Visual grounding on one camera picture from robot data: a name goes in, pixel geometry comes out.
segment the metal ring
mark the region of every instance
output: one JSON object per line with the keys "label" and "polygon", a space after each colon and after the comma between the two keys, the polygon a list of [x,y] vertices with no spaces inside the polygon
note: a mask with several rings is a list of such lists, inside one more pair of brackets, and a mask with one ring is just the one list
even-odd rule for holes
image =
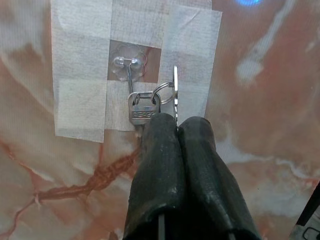
{"label": "metal ring", "polygon": [[[164,88],[166,88],[166,87],[168,87],[168,88],[173,88],[175,85],[174,85],[174,83],[172,83],[172,82],[164,82],[164,83],[162,83],[162,84],[160,84],[159,86],[157,86],[154,90],[153,90],[153,92],[152,92],[152,95],[151,95],[151,102],[153,103],[153,104],[156,104],[156,101],[155,101],[155,95],[157,94],[157,92],[159,92],[161,89],[164,89]],[[168,99],[166,99],[166,100],[162,100],[161,101],[161,104],[163,105],[163,104],[167,104],[167,103],[169,103],[169,102],[171,102],[172,101],[172,99],[173,99],[173,96],[171,96],[171,97],[169,97]]]}

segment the tape strip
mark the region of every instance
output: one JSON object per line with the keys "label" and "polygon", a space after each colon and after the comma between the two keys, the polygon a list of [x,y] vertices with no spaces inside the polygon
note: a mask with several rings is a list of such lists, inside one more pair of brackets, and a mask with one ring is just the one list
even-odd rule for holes
{"label": "tape strip", "polygon": [[55,134],[104,141],[112,0],[51,0]]}
{"label": "tape strip", "polygon": [[[129,122],[128,83],[125,81],[108,80],[107,85],[105,128],[119,131],[134,131],[135,127]],[[156,86],[156,83],[134,82],[133,90],[135,92],[153,91]]]}
{"label": "tape strip", "polygon": [[179,4],[212,9],[211,0],[116,0],[113,3],[111,39],[161,48],[170,6]]}
{"label": "tape strip", "polygon": [[[161,50],[158,84],[172,81],[178,66],[178,124],[204,117],[222,12],[176,5],[171,9]],[[171,89],[160,93],[162,99]],[[173,115],[172,104],[162,112]]]}

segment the key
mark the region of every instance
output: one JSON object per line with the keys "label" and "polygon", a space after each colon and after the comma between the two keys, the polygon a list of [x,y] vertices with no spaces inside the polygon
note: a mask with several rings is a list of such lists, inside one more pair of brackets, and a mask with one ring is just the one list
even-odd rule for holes
{"label": "key", "polygon": [[133,125],[145,125],[153,115],[161,112],[161,98],[154,96],[155,104],[152,103],[152,91],[133,92],[128,97],[129,121]]}

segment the marble surface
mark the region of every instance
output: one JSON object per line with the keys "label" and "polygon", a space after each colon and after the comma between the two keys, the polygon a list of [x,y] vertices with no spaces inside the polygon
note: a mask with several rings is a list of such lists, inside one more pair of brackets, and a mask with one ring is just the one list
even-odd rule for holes
{"label": "marble surface", "polygon": [[[217,151],[264,239],[288,239],[320,179],[320,2],[212,8],[223,12],[206,111]],[[0,240],[121,239],[137,136],[55,136],[50,32],[48,0],[0,1]]]}

